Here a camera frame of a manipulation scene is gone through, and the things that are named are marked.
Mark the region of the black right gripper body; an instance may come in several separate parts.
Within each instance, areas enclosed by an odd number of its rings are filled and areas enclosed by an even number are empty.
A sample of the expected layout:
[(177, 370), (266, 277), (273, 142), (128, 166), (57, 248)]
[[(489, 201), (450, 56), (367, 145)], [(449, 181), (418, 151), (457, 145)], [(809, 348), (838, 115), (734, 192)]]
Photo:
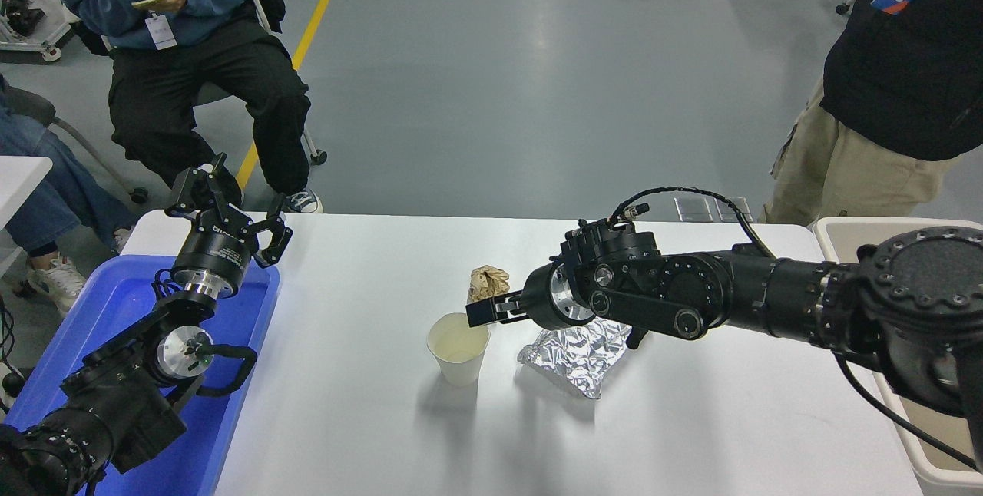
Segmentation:
[(551, 263), (535, 269), (528, 276), (521, 292), (521, 309), (534, 324), (543, 329), (569, 327), (561, 304), (569, 297), (568, 281), (561, 267)]

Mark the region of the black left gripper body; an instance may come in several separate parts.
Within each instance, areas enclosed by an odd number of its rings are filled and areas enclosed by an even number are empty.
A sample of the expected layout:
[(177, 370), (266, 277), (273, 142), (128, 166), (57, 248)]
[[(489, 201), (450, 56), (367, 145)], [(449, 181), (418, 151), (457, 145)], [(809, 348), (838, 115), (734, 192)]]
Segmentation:
[(192, 283), (196, 276), (212, 276), (225, 287), (239, 287), (249, 262), (246, 242), (215, 226), (193, 226), (170, 269), (170, 276), (181, 285)]

